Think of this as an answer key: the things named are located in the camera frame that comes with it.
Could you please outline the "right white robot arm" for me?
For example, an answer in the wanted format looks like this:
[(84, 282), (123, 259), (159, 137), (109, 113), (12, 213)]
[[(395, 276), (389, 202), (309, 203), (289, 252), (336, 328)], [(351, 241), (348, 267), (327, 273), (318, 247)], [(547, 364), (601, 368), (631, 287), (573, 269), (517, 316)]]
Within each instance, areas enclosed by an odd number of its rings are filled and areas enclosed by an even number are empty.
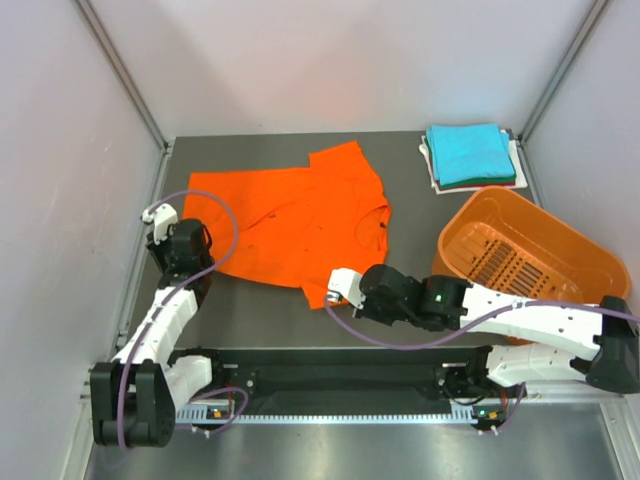
[(467, 384), (487, 396), (536, 381), (584, 381), (611, 393), (639, 391), (639, 319), (625, 300), (597, 304), (534, 300), (451, 276), (418, 281), (378, 264), (351, 272), (339, 293), (357, 317), (428, 331), (484, 332), (522, 340), (489, 346), (467, 368)]

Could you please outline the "orange t shirt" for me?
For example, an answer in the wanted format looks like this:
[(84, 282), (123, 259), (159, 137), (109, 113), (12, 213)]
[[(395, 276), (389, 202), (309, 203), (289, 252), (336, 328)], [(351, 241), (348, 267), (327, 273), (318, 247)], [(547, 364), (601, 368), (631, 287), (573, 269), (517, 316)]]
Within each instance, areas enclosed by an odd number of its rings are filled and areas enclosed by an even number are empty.
[(301, 290), (323, 305), (331, 272), (384, 262), (391, 206), (357, 142), (309, 156), (306, 167), (196, 172), (183, 215), (206, 225), (220, 272)]

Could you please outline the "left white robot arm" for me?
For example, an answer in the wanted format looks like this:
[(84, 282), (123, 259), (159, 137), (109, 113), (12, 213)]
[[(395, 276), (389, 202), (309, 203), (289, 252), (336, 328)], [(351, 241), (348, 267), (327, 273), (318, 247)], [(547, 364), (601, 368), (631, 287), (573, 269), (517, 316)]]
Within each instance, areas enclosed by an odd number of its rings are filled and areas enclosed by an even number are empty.
[(199, 220), (170, 225), (147, 248), (161, 277), (146, 316), (111, 361), (90, 372), (93, 439), (101, 446), (163, 447), (171, 439), (177, 412), (200, 391), (216, 396), (227, 374), (205, 356), (173, 360), (184, 328), (211, 286), (212, 241)]

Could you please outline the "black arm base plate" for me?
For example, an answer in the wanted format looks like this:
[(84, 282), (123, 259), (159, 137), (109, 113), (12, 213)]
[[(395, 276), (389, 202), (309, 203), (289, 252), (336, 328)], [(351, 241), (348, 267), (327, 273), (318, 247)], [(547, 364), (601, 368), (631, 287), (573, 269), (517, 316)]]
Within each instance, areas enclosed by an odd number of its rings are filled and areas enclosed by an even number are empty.
[(485, 378), (480, 348), (190, 348), (171, 358), (187, 355), (211, 360), (211, 389), (244, 388), (247, 414), (444, 413), (457, 402), (517, 395)]

